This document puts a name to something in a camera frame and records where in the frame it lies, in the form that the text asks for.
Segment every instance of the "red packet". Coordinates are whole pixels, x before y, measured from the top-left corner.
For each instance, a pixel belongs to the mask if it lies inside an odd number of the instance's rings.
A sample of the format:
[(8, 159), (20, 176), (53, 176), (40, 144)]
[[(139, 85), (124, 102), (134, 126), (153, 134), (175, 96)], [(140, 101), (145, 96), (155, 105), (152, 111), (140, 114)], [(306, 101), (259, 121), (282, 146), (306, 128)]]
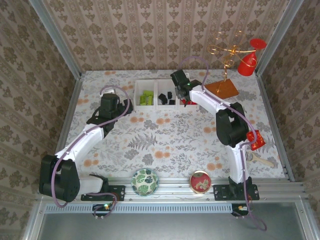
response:
[[(256, 132), (257, 139), (256, 139), (256, 142), (255, 142), (255, 143), (251, 144), (251, 150), (252, 150), (252, 151), (254, 151), (254, 150), (258, 149), (258, 148), (261, 148), (263, 145), (266, 144), (265, 141), (264, 141), (264, 139), (262, 138), (259, 130), (255, 130), (255, 132)], [(252, 141), (255, 139), (254, 133), (253, 133), (252, 131), (248, 132), (248, 133), (246, 134), (246, 138), (247, 138), (250, 142), (252, 142)]]

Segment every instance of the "green decorative bowl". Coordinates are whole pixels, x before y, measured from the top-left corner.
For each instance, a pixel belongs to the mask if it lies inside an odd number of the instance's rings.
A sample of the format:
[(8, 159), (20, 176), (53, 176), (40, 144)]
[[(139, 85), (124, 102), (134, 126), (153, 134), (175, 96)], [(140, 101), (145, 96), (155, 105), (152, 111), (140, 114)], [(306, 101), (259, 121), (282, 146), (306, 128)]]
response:
[(142, 168), (132, 176), (131, 187), (133, 191), (143, 197), (153, 194), (159, 185), (158, 176), (148, 168)]

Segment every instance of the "floral tablecloth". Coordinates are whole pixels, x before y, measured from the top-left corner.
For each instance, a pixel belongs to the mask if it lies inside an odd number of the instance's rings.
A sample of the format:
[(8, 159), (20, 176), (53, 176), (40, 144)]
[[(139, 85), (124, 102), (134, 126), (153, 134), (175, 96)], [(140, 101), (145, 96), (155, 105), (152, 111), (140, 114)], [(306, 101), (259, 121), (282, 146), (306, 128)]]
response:
[[(84, 128), (86, 121), (100, 105), (100, 89), (113, 84), (126, 90), (133, 99), (135, 80), (170, 79), (172, 70), (87, 71), (79, 95), (67, 142)], [(202, 81), (204, 70), (186, 70), (190, 79)], [(210, 70), (208, 83), (222, 79), (222, 70)], [(228, 71), (228, 77), (239, 95), (228, 98), (239, 102), (246, 117), (260, 130), (266, 145), (255, 152), (275, 167), (248, 162), (255, 178), (284, 178), (275, 140), (270, 128), (258, 83), (254, 75), (244, 77)], [(199, 110), (136, 111), (122, 117), (109, 135), (98, 143), (78, 166), (80, 174), (106, 177), (131, 177), (140, 168), (150, 168), (159, 177), (189, 177), (196, 170), (206, 171), (212, 178), (229, 176), (226, 148), (216, 135), (215, 116)]]

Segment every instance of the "damask wallpaper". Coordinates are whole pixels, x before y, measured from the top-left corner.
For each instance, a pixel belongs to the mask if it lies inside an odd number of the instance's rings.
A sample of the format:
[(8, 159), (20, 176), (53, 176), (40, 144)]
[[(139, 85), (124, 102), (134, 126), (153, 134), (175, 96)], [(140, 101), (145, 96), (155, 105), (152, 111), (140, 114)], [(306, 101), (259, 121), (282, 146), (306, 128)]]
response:
[(263, 72), (295, 179), (320, 222), (320, 0), (305, 0)]
[(19, 239), (74, 77), (27, 0), (0, 0), (0, 239)]
[[(224, 47), (236, 30), (268, 42), (289, 0), (43, 0), (82, 71), (176, 69), (200, 56), (221, 63), (208, 44)], [(244, 41), (242, 47), (250, 47)], [(191, 60), (185, 69), (204, 69)]]

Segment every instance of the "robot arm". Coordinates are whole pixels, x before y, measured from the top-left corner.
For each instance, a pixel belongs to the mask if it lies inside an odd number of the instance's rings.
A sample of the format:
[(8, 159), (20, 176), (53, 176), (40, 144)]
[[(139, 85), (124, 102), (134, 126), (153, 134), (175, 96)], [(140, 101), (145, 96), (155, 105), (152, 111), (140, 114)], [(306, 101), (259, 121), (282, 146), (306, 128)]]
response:
[[(247, 139), (249, 128), (245, 121), (224, 107), (222, 103), (245, 115), (241, 104), (238, 102), (231, 104), (210, 92), (209, 94), (213, 95), (218, 101), (213, 100), (204, 94), (199, 81), (193, 80), (190, 82), (182, 70), (178, 70), (170, 76), (179, 99), (185, 99), (185, 102), (192, 101), (197, 103), (209, 113), (216, 116), (216, 134), (220, 142), (225, 145), (227, 149), (230, 162), (230, 179), (235, 184), (243, 183), (240, 145)], [(245, 171), (245, 180), (247, 180), (249, 177), (247, 165), (245, 165)]]
[(51, 178), (53, 169), (58, 159), (66, 153), (63, 161), (58, 166), (58, 172), (55, 175), (54, 190), (57, 199), (72, 202), (77, 195), (88, 193), (103, 193), (108, 192), (108, 180), (101, 176), (89, 175), (86, 177), (78, 176), (77, 166), (82, 162), (87, 153), (98, 142), (104, 139), (108, 133), (114, 128), (115, 121), (110, 122), (101, 127), (97, 127), (90, 132), (89, 129), (103, 124), (109, 120), (124, 113), (127, 105), (129, 109), (126, 114), (133, 111), (133, 105), (130, 101), (124, 100), (124, 105), (120, 103), (120, 98), (114, 94), (114, 90), (105, 93), (101, 98), (100, 107), (94, 111), (92, 117), (86, 122), (86, 126), (82, 132), (75, 138), (67, 147), (57, 152), (54, 156), (46, 155), (41, 161), (40, 179), (39, 179), (39, 192), (41, 194), (52, 196), (51, 192)]

